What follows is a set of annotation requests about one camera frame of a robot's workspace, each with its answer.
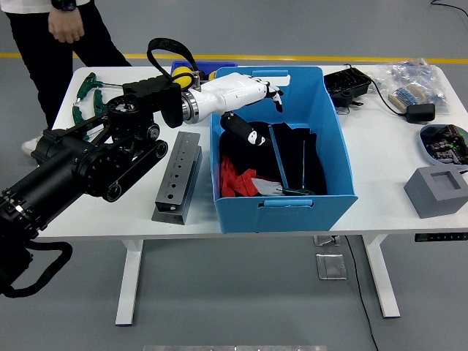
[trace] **red cloth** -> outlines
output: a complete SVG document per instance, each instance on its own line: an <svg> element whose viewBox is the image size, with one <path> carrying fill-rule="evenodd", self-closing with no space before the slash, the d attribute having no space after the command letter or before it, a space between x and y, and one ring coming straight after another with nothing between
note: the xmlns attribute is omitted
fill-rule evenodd
<svg viewBox="0 0 468 351"><path fill-rule="evenodd" d="M252 178L256 177L256 170L246 170L242 175L239 175L229 157L226 155L222 156L220 174L222 197L235 197L236 194L242 196L254 196L258 194L257 188L252 183Z"/></svg>

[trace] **robotic arm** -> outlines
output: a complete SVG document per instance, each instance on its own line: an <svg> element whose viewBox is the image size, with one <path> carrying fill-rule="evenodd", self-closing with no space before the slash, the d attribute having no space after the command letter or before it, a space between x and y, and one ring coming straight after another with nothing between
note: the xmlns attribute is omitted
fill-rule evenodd
<svg viewBox="0 0 468 351"><path fill-rule="evenodd" d="M154 48L182 54L197 76L192 54L182 44L156 38L148 45L148 52ZM264 98L271 98L282 111L282 92L268 82L232 73L201 85L192 79L194 84L182 89L152 55L148 58L162 75L124 84L124 94L108 102L106 113L83 124L66 130L46 129L31 154L39 167L1 193L0 295L17 298L37 293L70 259L68 243L34 242L39 230L82 194L116 201L166 155L168 146L158 139L154 112L161 111L172 128L218 113L226 130L262 145L265 138L252 140L252 128L232 111ZM102 131L91 142L85 141L87 131L96 127ZM36 283L16 290L12 283L32 261L28 249L59 250L61 254Z"/></svg>

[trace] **green handle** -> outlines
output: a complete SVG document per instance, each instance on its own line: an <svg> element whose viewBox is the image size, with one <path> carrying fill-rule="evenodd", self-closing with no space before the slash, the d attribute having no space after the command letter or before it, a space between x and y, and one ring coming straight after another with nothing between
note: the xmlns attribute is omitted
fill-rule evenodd
<svg viewBox="0 0 468 351"><path fill-rule="evenodd" d="M75 126L77 126L78 124L84 123L85 120L83 119L83 115L78 106L72 107L72 115L73 115L73 121L75 122Z"/></svg>
<svg viewBox="0 0 468 351"><path fill-rule="evenodd" d="M102 82L97 80L96 73L91 72L89 76L86 77L85 80L81 83L81 87L76 94L77 99L84 99L92 88L98 88L100 86L102 86Z"/></svg>
<svg viewBox="0 0 468 351"><path fill-rule="evenodd" d="M102 91L94 91L94 115L99 116L107 112L107 105L102 101Z"/></svg>

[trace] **plastic bag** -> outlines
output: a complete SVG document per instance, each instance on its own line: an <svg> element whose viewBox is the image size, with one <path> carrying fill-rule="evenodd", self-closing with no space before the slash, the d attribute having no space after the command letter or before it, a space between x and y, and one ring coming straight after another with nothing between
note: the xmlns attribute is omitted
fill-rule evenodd
<svg viewBox="0 0 468 351"><path fill-rule="evenodd" d="M379 90L401 112L408 105L434 104L438 113L448 112L448 103L437 71L424 58L382 65L374 77Z"/></svg>

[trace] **white sneaker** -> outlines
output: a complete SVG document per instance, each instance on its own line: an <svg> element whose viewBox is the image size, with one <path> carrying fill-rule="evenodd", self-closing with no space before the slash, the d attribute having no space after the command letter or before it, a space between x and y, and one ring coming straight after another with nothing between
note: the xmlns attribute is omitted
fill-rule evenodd
<svg viewBox="0 0 468 351"><path fill-rule="evenodd" d="M21 145L21 150L28 156L31 156L31 152L36 150L37 143L39 142L39 139L42 137L42 133L39 137L35 137L34 139L31 139L29 141L26 141Z"/></svg>

